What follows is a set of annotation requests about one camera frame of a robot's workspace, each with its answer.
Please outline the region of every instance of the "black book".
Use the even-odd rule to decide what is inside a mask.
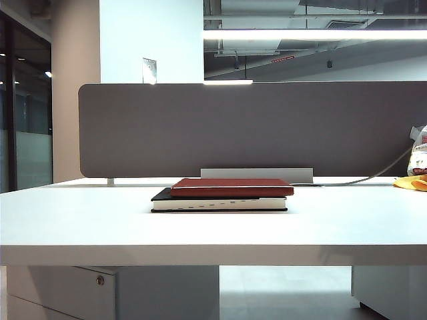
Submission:
[[[171,188],[158,193],[151,212],[286,211],[286,197],[172,197]]]

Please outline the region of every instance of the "glass wall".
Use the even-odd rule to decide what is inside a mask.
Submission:
[[[53,180],[51,46],[8,16],[0,19],[1,192],[5,192]],[[13,94],[6,95],[6,88]]]
[[[9,190],[6,112],[5,24],[0,20],[0,193]]]

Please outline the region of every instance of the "floor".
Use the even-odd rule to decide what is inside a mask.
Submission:
[[[350,295],[350,267],[220,269],[221,320],[384,320]],[[0,267],[0,320],[6,320]]]

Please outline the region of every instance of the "ceiling light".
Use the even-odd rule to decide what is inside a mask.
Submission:
[[[204,39],[227,40],[425,40],[427,30],[221,29],[204,30]]]
[[[250,85],[254,80],[207,80],[204,85]]]

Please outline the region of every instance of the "yellow object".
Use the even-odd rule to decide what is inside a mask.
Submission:
[[[399,178],[393,183],[393,186],[410,190],[427,191],[427,175]]]
[[[427,191],[427,181],[424,181],[424,180],[413,180],[413,182],[411,182],[411,184],[417,190]]]

